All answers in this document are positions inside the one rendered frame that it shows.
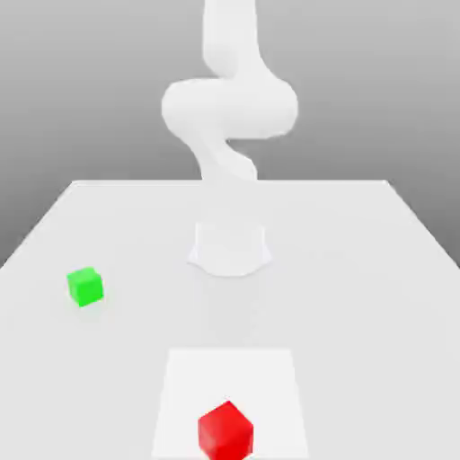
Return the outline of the small green cube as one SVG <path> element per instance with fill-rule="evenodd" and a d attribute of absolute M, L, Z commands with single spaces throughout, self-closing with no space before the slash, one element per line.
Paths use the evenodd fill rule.
<path fill-rule="evenodd" d="M 66 275 L 69 294 L 79 307 L 104 297 L 101 275 L 93 267 L 86 267 Z"/>

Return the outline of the small red cube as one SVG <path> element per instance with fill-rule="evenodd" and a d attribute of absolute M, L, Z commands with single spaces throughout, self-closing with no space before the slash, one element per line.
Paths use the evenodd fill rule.
<path fill-rule="evenodd" d="M 198 441 L 208 460 L 244 460 L 253 452 L 254 426 L 226 401 L 199 418 Z"/>

